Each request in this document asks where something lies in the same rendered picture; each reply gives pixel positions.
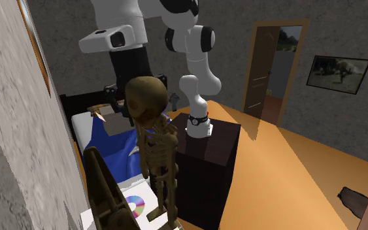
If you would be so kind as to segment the small grey figure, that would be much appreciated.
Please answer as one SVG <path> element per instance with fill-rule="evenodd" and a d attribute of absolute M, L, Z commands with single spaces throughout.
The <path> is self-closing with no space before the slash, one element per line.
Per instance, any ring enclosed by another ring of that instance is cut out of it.
<path fill-rule="evenodd" d="M 169 102 L 171 104 L 171 110 L 173 112 L 175 112 L 177 110 L 176 108 L 176 104 L 177 102 L 180 100 L 180 97 L 176 94 L 176 93 L 172 93 L 170 98 L 169 98 Z"/>

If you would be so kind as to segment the rainbow compact disc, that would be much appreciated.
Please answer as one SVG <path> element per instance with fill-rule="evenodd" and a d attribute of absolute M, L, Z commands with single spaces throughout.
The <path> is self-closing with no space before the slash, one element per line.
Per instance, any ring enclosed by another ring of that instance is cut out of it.
<path fill-rule="evenodd" d="M 145 201 L 142 197 L 137 195 L 130 195 L 125 198 L 128 205 L 130 206 L 130 209 L 132 211 L 132 214 L 135 218 L 138 218 L 145 209 Z"/>

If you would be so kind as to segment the black framed wall picture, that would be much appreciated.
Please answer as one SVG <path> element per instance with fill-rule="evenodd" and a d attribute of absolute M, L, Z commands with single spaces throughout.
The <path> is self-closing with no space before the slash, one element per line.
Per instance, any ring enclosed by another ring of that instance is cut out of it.
<path fill-rule="evenodd" d="M 315 56 L 307 85 L 355 95 L 368 70 L 368 59 Z"/>

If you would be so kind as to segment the brown skeleton figure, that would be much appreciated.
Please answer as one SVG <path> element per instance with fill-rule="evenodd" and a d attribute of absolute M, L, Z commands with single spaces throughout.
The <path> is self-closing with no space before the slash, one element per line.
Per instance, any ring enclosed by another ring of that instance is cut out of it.
<path fill-rule="evenodd" d="M 125 105 L 137 130 L 140 168 L 144 178 L 153 179 L 158 198 L 158 207 L 147 218 L 152 221 L 166 213 L 167 224 L 162 230 L 174 230 L 178 227 L 175 204 L 178 131 L 163 113 L 167 104 L 167 89 L 154 76 L 139 76 L 126 84 Z"/>

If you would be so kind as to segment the dark brown wooden object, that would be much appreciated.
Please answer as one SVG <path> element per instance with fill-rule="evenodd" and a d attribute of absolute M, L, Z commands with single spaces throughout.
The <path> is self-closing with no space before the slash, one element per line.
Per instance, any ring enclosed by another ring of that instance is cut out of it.
<path fill-rule="evenodd" d="M 84 150 L 88 199 L 97 230 L 140 230 L 132 211 L 96 147 Z"/>

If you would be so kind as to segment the dark robot stand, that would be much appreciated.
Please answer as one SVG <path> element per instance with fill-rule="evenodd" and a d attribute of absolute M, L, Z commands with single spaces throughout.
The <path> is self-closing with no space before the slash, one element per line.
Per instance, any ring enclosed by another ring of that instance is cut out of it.
<path fill-rule="evenodd" d="M 188 116 L 181 113 L 171 122 L 178 129 L 178 217 L 204 230 L 218 230 L 233 178 L 241 126 L 212 119 L 212 135 L 195 139 L 185 131 Z"/>

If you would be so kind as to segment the brown wooden door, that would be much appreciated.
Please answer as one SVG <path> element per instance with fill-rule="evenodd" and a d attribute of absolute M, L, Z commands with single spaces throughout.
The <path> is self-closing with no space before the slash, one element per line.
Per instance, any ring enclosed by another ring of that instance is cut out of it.
<path fill-rule="evenodd" d="M 261 118 L 266 90 L 269 84 L 270 75 L 272 74 L 273 60 L 280 28 L 282 26 L 300 26 L 301 32 L 299 42 L 297 43 L 296 52 L 286 82 L 284 97 L 280 104 L 280 110 L 278 111 L 278 117 L 275 122 L 276 126 L 281 126 L 308 25 L 308 18 L 255 21 L 253 23 L 248 55 L 248 68 L 246 71 L 241 103 L 241 111 L 243 113 L 249 114 L 255 118 Z"/>

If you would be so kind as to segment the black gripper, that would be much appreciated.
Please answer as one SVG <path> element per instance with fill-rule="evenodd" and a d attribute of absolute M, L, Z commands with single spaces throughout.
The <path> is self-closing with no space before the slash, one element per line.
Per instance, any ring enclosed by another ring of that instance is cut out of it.
<path fill-rule="evenodd" d="M 132 78 L 138 76 L 152 76 L 148 54 L 145 46 L 130 50 L 109 52 L 110 60 L 116 74 L 116 84 L 104 87 L 105 97 L 111 105 L 113 111 L 121 113 L 123 117 L 129 119 L 130 126 L 134 126 L 133 118 L 130 116 L 128 108 L 124 105 L 124 99 L 118 100 L 120 93 L 124 93 L 125 85 Z M 167 77 L 164 74 L 156 75 L 166 89 L 168 89 Z"/>

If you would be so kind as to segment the brown cardboard box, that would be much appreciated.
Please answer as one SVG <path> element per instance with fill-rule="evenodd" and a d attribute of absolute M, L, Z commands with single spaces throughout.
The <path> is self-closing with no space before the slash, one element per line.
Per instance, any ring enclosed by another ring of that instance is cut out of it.
<path fill-rule="evenodd" d="M 94 105 L 87 110 L 93 117 L 99 118 L 99 124 L 104 127 L 109 136 L 134 130 L 129 120 L 121 113 L 115 113 L 110 104 Z"/>

